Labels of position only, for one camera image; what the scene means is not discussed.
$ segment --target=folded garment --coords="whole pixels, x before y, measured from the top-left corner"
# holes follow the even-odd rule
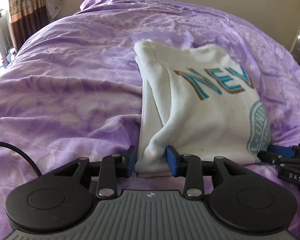
[[[258,162],[271,132],[268,117],[244,69],[209,44],[176,49],[139,41],[134,50],[143,80],[136,172],[169,175],[165,149],[212,161]]]

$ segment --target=purple bedding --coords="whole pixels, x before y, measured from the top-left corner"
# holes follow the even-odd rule
[[[280,44],[249,22],[197,5],[164,0],[85,0],[76,15],[34,34],[0,75],[0,141],[26,152],[42,173],[80,156],[98,161],[138,144],[142,80],[133,44],[152,39],[187,48],[222,46],[253,80],[271,123],[272,140],[300,142],[300,67]],[[300,195],[275,168],[251,169]],[[17,154],[0,148],[0,239],[11,228],[4,201],[36,177]],[[205,187],[211,190],[209,178]],[[119,179],[120,188],[180,189],[182,178]]]

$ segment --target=brown striped curtain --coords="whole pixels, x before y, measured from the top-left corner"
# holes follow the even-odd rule
[[[17,48],[48,24],[45,0],[9,0],[11,27]]]

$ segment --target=silver screw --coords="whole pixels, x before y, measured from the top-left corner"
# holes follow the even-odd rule
[[[114,194],[114,190],[112,188],[102,188],[98,193],[102,197],[110,197]]]
[[[202,191],[197,188],[191,188],[188,189],[186,193],[189,197],[199,197],[202,194]]]

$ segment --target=bed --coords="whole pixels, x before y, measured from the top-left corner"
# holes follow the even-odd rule
[[[0,75],[0,141],[26,152],[47,173],[80,156],[99,161],[138,145],[142,80],[133,45],[141,39],[179,48],[215,43],[249,74],[281,146],[300,142],[300,67],[249,22],[222,11],[166,0],[85,0],[73,16],[34,34]],[[270,165],[250,169],[300,195]],[[36,177],[20,156],[0,148],[0,239],[10,231],[4,201]],[[212,190],[205,177],[205,190]],[[119,179],[120,189],[183,189],[184,179]]]

